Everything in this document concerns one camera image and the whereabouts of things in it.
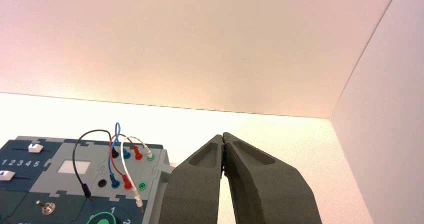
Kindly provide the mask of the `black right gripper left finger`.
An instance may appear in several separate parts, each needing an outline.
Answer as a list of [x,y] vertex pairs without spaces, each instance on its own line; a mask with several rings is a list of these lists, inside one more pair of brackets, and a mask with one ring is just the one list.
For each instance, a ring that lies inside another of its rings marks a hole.
[[159,223],[217,223],[223,148],[215,135],[172,171]]

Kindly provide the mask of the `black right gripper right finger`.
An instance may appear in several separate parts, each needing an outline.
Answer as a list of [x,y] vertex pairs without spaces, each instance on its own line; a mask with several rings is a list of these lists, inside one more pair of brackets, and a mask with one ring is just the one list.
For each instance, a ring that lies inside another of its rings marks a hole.
[[225,132],[224,174],[237,223],[321,223],[314,193],[293,166]]

